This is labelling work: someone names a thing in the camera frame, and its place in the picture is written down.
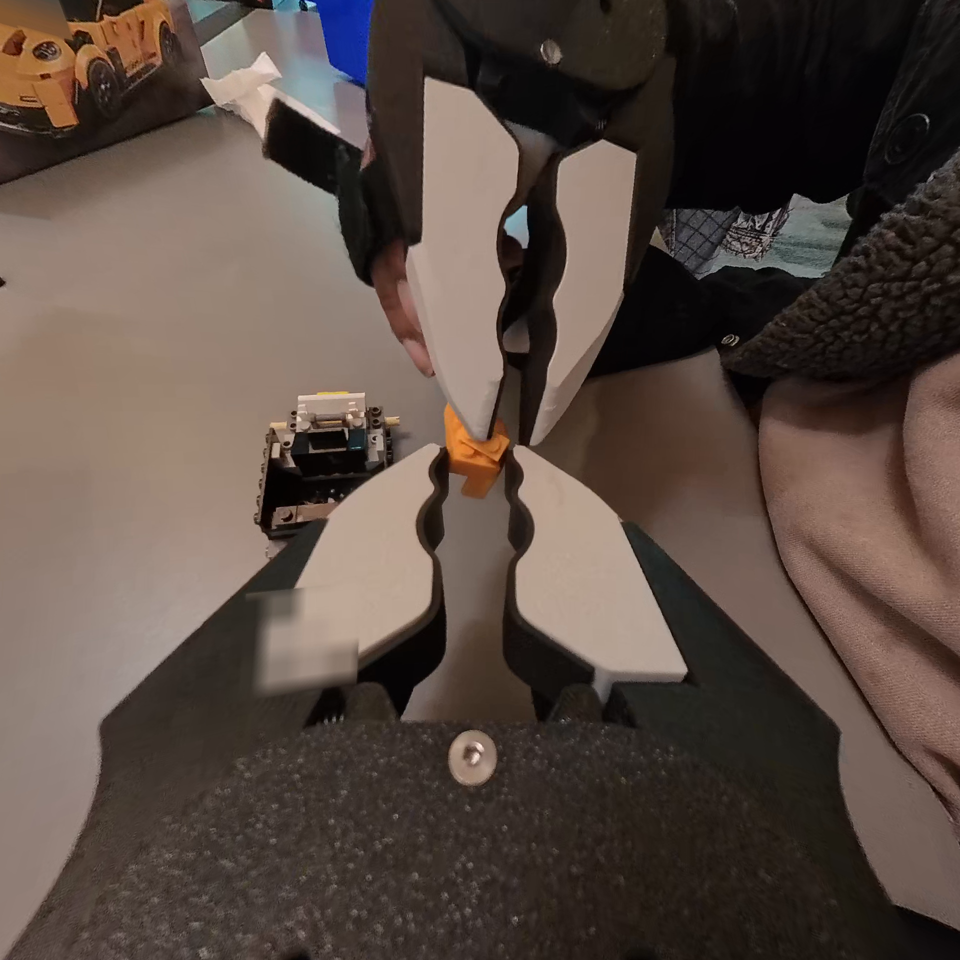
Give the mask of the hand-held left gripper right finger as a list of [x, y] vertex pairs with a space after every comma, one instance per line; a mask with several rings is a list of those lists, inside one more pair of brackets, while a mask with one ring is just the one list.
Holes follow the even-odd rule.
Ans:
[[503, 620], [510, 671], [536, 700], [573, 685], [679, 683], [688, 667], [618, 514], [531, 448], [505, 467], [513, 549]]

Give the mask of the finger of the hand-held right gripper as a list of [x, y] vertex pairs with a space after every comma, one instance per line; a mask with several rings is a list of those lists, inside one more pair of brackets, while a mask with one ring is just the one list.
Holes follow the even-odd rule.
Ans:
[[426, 78], [422, 230], [407, 277], [438, 386], [470, 437], [489, 438], [505, 377], [498, 258], [520, 151], [474, 91]]
[[542, 443], [584, 383], [623, 297], [637, 156], [605, 140], [553, 162], [531, 212], [523, 443]]

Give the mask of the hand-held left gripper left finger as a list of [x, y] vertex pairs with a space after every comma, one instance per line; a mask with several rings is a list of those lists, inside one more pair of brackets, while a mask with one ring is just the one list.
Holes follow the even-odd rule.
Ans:
[[302, 665], [368, 665], [426, 624], [435, 599], [425, 511], [444, 449], [429, 442], [346, 498], [295, 584]]

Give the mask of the orange toy brick assembly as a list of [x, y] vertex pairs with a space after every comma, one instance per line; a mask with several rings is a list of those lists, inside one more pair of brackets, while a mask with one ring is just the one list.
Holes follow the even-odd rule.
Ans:
[[472, 438], [450, 404], [443, 410], [445, 446], [450, 474], [461, 475], [464, 497], [484, 499], [498, 480], [510, 438], [501, 418], [497, 418], [489, 439]]

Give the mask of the grey desk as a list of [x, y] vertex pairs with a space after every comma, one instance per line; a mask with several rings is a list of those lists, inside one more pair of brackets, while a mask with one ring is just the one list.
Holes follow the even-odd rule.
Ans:
[[[335, 203], [206, 110], [2, 187], [2, 954], [68, 858], [101, 719], [264, 564], [270, 421], [443, 398], [356, 282]], [[590, 382], [538, 453], [637, 523], [842, 732], [845, 798], [902, 906], [958, 924], [958, 844], [786, 577], [716, 354]]]

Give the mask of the person's right hand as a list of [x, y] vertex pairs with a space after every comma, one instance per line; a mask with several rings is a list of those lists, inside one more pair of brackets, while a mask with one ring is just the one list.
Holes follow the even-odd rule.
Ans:
[[263, 156], [337, 201], [340, 232], [357, 278], [377, 295], [415, 368], [435, 376], [407, 277], [408, 243], [387, 167], [372, 139], [364, 149], [276, 96], [266, 114]]

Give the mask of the partly built brick car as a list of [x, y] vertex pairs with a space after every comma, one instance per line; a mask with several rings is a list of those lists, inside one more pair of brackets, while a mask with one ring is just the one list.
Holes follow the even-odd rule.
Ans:
[[265, 437], [254, 523], [276, 557], [310, 522], [334, 509], [395, 461], [401, 419], [367, 402], [365, 391], [301, 394]]

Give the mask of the blue plastic bin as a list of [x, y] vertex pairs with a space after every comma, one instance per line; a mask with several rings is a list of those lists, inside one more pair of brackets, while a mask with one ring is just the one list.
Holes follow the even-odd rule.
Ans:
[[374, 1], [316, 1], [330, 66], [363, 88]]

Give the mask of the crumpled white paper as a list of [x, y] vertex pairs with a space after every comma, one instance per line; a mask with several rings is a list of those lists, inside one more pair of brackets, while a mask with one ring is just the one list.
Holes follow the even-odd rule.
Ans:
[[215, 106], [239, 115], [256, 130], [260, 139], [265, 138], [267, 116], [275, 100], [286, 104], [331, 135], [342, 138], [337, 126], [275, 87], [274, 82], [281, 78], [282, 73], [270, 55], [262, 52], [251, 66], [234, 70], [219, 79], [203, 78], [200, 82]]

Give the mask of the person's black fleece jacket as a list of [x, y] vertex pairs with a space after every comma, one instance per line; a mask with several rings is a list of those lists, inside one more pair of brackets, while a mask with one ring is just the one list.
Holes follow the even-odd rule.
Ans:
[[696, 278], [651, 246], [587, 374], [716, 349], [741, 378], [894, 378], [958, 351], [959, 155], [825, 275], [723, 267]]

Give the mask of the person's beige hoodie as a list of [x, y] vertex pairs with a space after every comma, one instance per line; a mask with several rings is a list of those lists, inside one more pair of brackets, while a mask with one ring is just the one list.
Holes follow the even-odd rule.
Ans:
[[779, 556], [881, 725], [959, 822], [959, 359], [774, 383], [758, 453]]

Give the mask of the yellow car toy set box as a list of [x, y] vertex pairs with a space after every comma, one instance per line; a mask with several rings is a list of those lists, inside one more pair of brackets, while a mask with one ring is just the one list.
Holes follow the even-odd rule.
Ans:
[[2, 2], [1, 183], [211, 105], [186, 2]]

